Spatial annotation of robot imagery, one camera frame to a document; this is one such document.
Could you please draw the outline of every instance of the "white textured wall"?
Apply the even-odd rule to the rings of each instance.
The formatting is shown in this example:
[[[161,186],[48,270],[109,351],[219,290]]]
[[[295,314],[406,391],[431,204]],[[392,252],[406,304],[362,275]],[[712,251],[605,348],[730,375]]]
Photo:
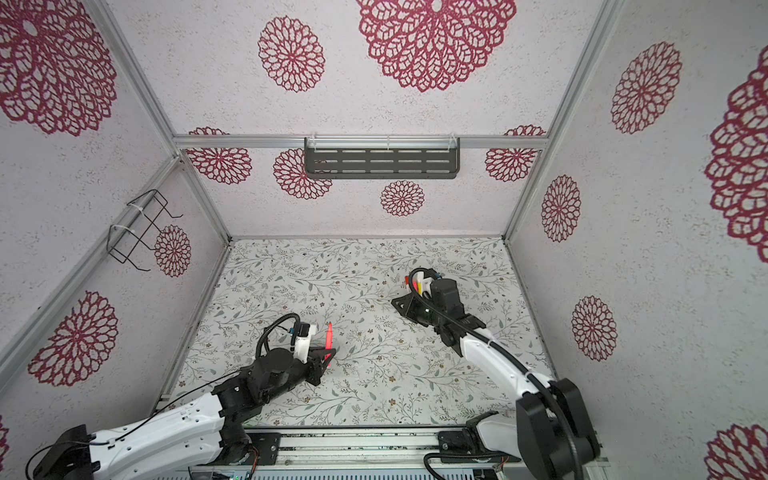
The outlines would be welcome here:
[[[98,319],[74,322],[76,327],[71,329],[84,332],[93,325],[99,328],[99,336],[83,335],[76,346],[72,342],[66,345],[79,353],[76,357],[81,361],[92,353],[108,352],[108,357],[97,356],[98,361],[91,366],[84,362],[81,368],[80,363],[73,363],[74,357],[69,357],[73,362],[66,365],[75,367],[74,375],[68,376],[59,366],[48,369],[46,362],[36,361],[54,358],[45,353],[46,344],[40,345],[42,353],[0,399],[0,428],[8,430],[3,439],[8,449],[0,455],[3,478],[23,478],[22,469],[30,454],[52,443],[66,429],[81,423],[89,432],[124,425],[148,415],[154,406],[222,248],[180,171],[173,173],[160,191],[168,199],[171,213],[184,216],[171,219],[161,214],[157,224],[160,228],[176,225],[185,232],[190,242],[189,266],[179,276],[166,275],[153,253],[139,247],[131,259],[151,269],[149,272],[112,258],[98,267],[72,305],[77,308],[86,292],[98,293],[114,309],[116,325],[104,325]],[[146,223],[138,221],[136,225],[142,231]],[[150,230],[147,243],[154,246],[156,237],[157,231]],[[131,245],[128,236],[122,245]],[[56,354],[60,354],[56,358],[65,358],[63,349],[56,349]]]
[[[741,212],[759,227],[742,236],[768,240],[760,230],[768,220],[768,50],[760,58],[768,8],[758,3],[630,2],[513,238],[554,365],[580,387],[617,478],[768,475],[768,263],[747,238],[729,235],[723,217]],[[640,130],[636,121],[617,126],[611,109],[622,73],[662,41],[682,64],[674,95],[661,86],[675,83],[676,70],[646,63],[638,78],[669,80],[649,97],[664,112]],[[761,62],[745,95],[738,87]],[[710,134],[729,98],[741,113],[717,150]],[[705,170],[716,155],[729,159],[719,170],[718,181],[731,182],[722,195],[741,192],[735,210],[710,206]],[[739,169],[744,176],[732,175]],[[555,188],[568,225],[545,230],[545,193],[564,175],[579,200],[566,182]]]
[[[433,3],[423,2],[430,10]],[[452,3],[443,0],[443,8]],[[110,2],[179,133],[206,126],[230,134],[503,134],[520,124],[547,128],[600,2],[487,3],[516,7],[503,42],[466,81],[422,93],[382,74],[369,56],[358,2]],[[306,25],[312,33],[305,38],[322,48],[311,51],[316,61],[323,59],[322,74],[301,69],[308,75],[297,82],[305,91],[278,85],[263,66],[262,56],[282,42],[260,45],[262,33],[268,22],[284,17]],[[419,25],[412,28],[437,41],[426,23]],[[374,31],[385,35],[381,28]],[[479,62],[474,55],[463,58],[458,68]]]
[[[120,78],[111,117],[78,136],[0,114],[0,348],[167,160]]]

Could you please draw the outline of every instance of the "leaf pattern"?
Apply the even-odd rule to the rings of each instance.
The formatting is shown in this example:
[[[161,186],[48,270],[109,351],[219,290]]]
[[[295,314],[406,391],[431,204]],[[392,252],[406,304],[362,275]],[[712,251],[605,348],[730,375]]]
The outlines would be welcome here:
[[[313,345],[324,345],[333,323],[338,353],[319,386],[297,386],[246,425],[454,425],[511,408],[483,371],[389,303],[407,292],[405,276],[416,266],[456,280],[467,312],[530,368],[550,374],[498,238],[241,240],[171,398],[216,378],[215,372],[249,364],[264,327],[296,312],[318,324]],[[289,342],[281,330],[270,336],[271,346]]]

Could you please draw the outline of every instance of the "patterned floor mat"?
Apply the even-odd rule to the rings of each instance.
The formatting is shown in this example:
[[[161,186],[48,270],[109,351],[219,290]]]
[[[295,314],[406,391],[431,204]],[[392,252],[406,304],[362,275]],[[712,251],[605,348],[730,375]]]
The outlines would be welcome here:
[[[263,328],[296,312],[318,324],[317,345],[333,323],[339,352],[320,386],[296,387],[246,425],[448,425],[512,407],[480,369],[392,308],[416,266],[456,280],[468,313],[522,362],[550,373],[498,238],[241,240],[171,398],[250,363]],[[271,346],[289,341],[280,330],[270,336]]]

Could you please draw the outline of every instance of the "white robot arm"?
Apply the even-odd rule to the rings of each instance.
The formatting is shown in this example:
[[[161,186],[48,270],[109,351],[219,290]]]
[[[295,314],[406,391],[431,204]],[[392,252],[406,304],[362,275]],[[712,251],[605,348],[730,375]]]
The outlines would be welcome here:
[[[454,280],[416,268],[407,282],[410,293],[392,300],[398,313],[432,327],[446,346],[480,367],[515,402],[514,419],[497,412],[480,415],[467,422],[461,445],[426,455],[430,473],[440,479],[429,466],[431,458],[513,455],[539,480],[569,472],[583,478],[581,465],[596,458],[600,446],[576,385],[531,372],[480,319],[465,312]]]
[[[295,319],[292,351],[270,350],[266,336],[288,319]],[[295,313],[280,317],[265,329],[253,363],[211,393],[116,429],[92,434],[85,425],[69,429],[35,467],[34,480],[140,480],[174,468],[244,459],[251,448],[245,420],[301,382],[320,384],[336,349],[309,347],[316,332],[316,326],[301,322]],[[262,347],[267,349],[264,356]]]

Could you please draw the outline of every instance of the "red floral pattern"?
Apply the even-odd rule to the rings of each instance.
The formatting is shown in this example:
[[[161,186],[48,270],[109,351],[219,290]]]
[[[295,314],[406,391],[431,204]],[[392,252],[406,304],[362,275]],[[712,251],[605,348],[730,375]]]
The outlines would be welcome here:
[[[397,217],[414,214],[424,204],[424,190],[413,182],[398,180],[384,187],[382,207]]]
[[[541,127],[520,125],[504,135],[544,135]],[[492,148],[485,154],[485,169],[496,180],[504,182],[520,180],[528,176],[537,151],[534,148]]]
[[[54,335],[27,366],[40,383],[73,386],[106,362],[118,336],[118,318],[99,292],[85,298],[59,323]]]
[[[202,127],[190,135],[228,135],[218,128]],[[187,155],[197,171],[220,184],[238,184],[250,175],[250,157],[245,148],[191,148]]]
[[[621,74],[611,107],[616,128],[633,134],[664,113],[680,83],[680,52],[662,41],[639,54]]]
[[[2,424],[2,415],[0,415],[0,472],[2,472],[2,462],[5,460],[5,454],[8,453],[8,429]]]
[[[616,348],[616,322],[608,305],[599,298],[586,296],[579,300],[571,319],[571,329],[578,348],[589,358],[607,359]]]
[[[555,178],[541,202],[541,224],[553,242],[570,237],[581,214],[579,189],[573,178],[561,175]]]
[[[111,116],[117,76],[76,0],[0,2],[0,103],[13,121],[78,136]]]
[[[295,18],[273,18],[261,31],[261,65],[288,91],[307,91],[325,71],[323,47],[312,30]]]
[[[768,263],[768,46],[757,68],[730,92],[723,123],[710,135],[710,205],[728,219],[728,235],[757,248]]]
[[[466,81],[504,41],[513,0],[357,0],[368,55],[419,91]]]
[[[760,425],[731,425],[707,442],[707,480],[765,480],[768,478],[768,432]]]
[[[294,148],[275,159],[273,174],[280,188],[296,198],[309,200],[325,195],[330,190],[331,180],[314,180],[307,177],[304,170],[304,150]]]
[[[154,259],[166,275],[180,276],[190,266],[190,239],[184,230],[176,225],[168,225],[160,231],[154,248]]]

